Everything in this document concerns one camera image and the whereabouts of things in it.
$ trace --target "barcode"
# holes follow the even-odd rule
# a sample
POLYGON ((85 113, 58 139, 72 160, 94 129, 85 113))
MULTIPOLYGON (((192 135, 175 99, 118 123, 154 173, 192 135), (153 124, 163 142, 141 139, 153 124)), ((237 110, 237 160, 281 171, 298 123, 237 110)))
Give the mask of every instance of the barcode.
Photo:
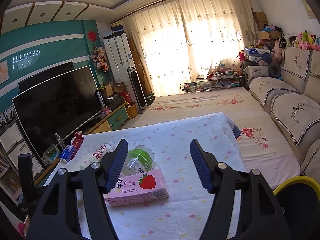
POLYGON ((167 194, 164 190, 156 191, 152 193, 155 199, 162 199, 167 197, 167 194))

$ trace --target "blue tissue package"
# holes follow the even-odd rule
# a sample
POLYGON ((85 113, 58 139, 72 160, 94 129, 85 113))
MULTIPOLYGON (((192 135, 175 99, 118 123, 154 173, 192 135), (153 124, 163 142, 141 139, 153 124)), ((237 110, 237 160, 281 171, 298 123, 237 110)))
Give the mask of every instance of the blue tissue package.
POLYGON ((75 150, 76 148, 73 145, 68 144, 65 149, 60 152, 59 159, 65 162, 69 162, 75 150))

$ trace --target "green drawer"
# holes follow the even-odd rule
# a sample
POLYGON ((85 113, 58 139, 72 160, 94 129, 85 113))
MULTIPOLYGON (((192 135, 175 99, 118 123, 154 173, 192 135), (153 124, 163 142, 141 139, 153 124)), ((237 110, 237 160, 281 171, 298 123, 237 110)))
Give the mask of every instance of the green drawer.
POLYGON ((119 126, 128 118, 127 110, 125 107, 121 107, 118 111, 116 111, 112 116, 110 116, 107 120, 109 124, 112 124, 110 127, 111 130, 118 130, 119 126))

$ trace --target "black and yellow round object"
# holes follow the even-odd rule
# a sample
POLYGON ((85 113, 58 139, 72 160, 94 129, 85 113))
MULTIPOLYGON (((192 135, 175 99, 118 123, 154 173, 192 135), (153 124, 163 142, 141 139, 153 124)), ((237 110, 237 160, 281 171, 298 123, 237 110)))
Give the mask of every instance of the black and yellow round object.
POLYGON ((320 200, 320 185, 310 177, 296 176, 286 180, 274 191, 293 236, 307 224, 320 200))

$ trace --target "large flat screen tv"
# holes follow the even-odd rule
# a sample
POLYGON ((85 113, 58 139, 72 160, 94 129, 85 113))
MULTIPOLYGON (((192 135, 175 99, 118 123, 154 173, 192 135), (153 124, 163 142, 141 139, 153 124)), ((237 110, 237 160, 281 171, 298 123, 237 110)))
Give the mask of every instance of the large flat screen tv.
POLYGON ((101 106, 89 66, 44 81, 12 99, 17 117, 32 147, 42 157, 62 139, 96 116, 101 106))
POLYGON ((40 84, 43 81, 46 81, 50 78, 59 76, 63 73, 66 73, 72 70, 74 70, 73 62, 70 61, 52 68, 48 68, 44 71, 41 71, 40 73, 35 74, 31 77, 28 77, 18 83, 20 93, 28 90, 31 87, 34 87, 37 84, 40 84))

